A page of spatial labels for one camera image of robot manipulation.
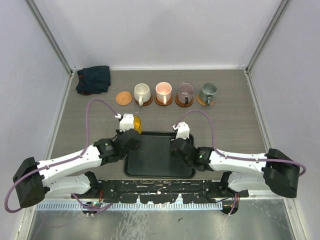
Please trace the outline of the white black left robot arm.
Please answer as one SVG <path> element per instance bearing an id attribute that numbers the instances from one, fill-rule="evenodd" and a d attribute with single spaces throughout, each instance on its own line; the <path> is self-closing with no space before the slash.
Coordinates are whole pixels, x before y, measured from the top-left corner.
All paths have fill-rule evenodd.
<path id="1" fill-rule="evenodd" d="M 20 208 L 32 207 L 49 197 L 71 194 L 97 197 L 100 184 L 94 173 L 73 174 L 122 160 L 140 144 L 140 132 L 130 129 L 55 159 L 35 161 L 33 157 L 26 158 L 12 179 L 12 189 L 16 191 Z"/>

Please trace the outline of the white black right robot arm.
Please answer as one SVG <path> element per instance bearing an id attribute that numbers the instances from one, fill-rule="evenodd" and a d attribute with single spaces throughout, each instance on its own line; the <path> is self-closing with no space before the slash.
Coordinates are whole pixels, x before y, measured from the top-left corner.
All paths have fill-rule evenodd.
<path id="1" fill-rule="evenodd" d="M 278 149 L 243 154 L 213 147 L 196 148 L 185 139 L 177 138 L 170 150 L 197 171 L 222 171 L 219 191 L 225 197 L 247 190 L 271 191 L 290 199 L 297 196 L 301 166 Z"/>

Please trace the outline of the grey ceramic mug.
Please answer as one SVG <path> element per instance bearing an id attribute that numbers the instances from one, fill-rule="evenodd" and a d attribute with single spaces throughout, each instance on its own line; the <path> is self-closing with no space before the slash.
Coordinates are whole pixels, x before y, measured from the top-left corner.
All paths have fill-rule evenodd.
<path id="1" fill-rule="evenodd" d="M 200 99 L 206 106 L 211 105 L 217 95 L 217 87 L 213 83 L 206 83 L 202 86 L 200 91 Z"/>

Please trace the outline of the yellow mug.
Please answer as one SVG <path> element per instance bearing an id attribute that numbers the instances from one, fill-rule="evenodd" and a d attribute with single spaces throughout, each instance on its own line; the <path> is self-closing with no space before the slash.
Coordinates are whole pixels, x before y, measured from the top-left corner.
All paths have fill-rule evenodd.
<path id="1" fill-rule="evenodd" d="M 133 116 L 133 125 L 134 125 L 134 130 L 137 131 L 139 134 L 142 133 L 142 123 L 140 118 L 137 115 Z"/>

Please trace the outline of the woven rattan coaster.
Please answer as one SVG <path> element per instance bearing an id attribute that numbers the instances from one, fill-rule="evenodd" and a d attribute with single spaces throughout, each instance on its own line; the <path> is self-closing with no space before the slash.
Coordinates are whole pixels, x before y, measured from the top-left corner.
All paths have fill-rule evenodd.
<path id="1" fill-rule="evenodd" d="M 133 97 L 129 91 L 121 91 L 115 97 L 116 103 L 121 106 L 130 104 L 132 99 Z"/>
<path id="2" fill-rule="evenodd" d="M 207 105 L 201 98 L 200 98 L 200 94 L 198 93 L 197 95 L 196 95 L 196 100 L 197 100 L 197 102 L 200 104 L 200 105 L 202 105 L 202 106 L 212 106 L 214 103 L 215 103 L 215 101 L 212 101 L 209 105 Z"/>

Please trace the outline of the brown wooden coaster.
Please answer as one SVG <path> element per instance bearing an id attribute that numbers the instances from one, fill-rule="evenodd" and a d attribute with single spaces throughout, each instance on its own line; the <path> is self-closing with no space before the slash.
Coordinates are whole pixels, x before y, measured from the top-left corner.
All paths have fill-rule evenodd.
<path id="1" fill-rule="evenodd" d="M 136 99 L 134 99 L 134 102 L 135 102 L 137 105 L 139 105 L 139 102 L 138 102 Z M 146 106 L 150 105 L 152 102 L 153 102 L 153 95 L 151 95 L 150 99 L 149 99 L 147 102 L 144 102 L 144 103 L 142 104 L 142 107 L 146 107 Z"/>
<path id="2" fill-rule="evenodd" d="M 189 102 L 189 103 L 182 103 L 182 102 L 179 101 L 178 96 L 176 95 L 176 96 L 175 96 L 175 103 L 176 103 L 179 107 L 188 108 L 188 107 L 190 107 L 190 106 L 194 103 L 194 99 L 195 99 L 195 98 L 193 98 L 193 99 L 191 100 L 191 102 Z"/>
<path id="3" fill-rule="evenodd" d="M 166 107 L 166 106 L 169 106 L 172 102 L 173 102 L 173 97 L 170 98 L 170 100 L 166 103 L 166 104 L 163 104 L 162 102 L 160 102 L 157 97 L 155 98 L 155 102 L 159 105 L 159 106 L 162 106 L 162 107 Z"/>

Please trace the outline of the white ceramic mug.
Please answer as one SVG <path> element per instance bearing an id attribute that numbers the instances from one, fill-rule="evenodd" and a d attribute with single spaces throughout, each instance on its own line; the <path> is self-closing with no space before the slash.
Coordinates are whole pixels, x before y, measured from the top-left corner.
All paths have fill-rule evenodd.
<path id="1" fill-rule="evenodd" d="M 152 98 L 151 90 L 145 83 L 139 83 L 134 87 L 134 100 L 142 107 Z"/>

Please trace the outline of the pink ceramic mug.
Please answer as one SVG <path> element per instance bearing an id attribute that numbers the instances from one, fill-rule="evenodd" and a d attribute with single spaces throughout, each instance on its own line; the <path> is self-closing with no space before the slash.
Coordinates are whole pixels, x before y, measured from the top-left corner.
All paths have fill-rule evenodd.
<path id="1" fill-rule="evenodd" d="M 166 105 L 172 97 L 172 86 L 168 82 L 160 82 L 156 85 L 155 92 L 156 98 Z"/>

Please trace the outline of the purple glass cup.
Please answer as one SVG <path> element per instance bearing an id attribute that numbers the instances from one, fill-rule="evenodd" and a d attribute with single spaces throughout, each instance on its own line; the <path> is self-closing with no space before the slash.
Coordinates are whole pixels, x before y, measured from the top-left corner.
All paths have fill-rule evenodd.
<path id="1" fill-rule="evenodd" d="M 177 99 L 182 104 L 190 104 L 194 98 L 195 88 L 191 83 L 182 83 L 178 86 Z"/>

